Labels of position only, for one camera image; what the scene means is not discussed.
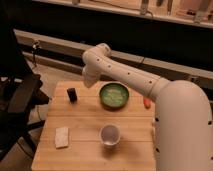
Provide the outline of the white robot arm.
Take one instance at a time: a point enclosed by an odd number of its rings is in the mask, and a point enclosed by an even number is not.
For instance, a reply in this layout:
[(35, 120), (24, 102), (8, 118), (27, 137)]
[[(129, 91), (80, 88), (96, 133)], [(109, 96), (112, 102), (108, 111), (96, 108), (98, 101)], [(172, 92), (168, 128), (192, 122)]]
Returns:
[(156, 171), (213, 171), (213, 114), (197, 84), (116, 62), (105, 43), (86, 50), (82, 58), (86, 87), (105, 74), (155, 103)]

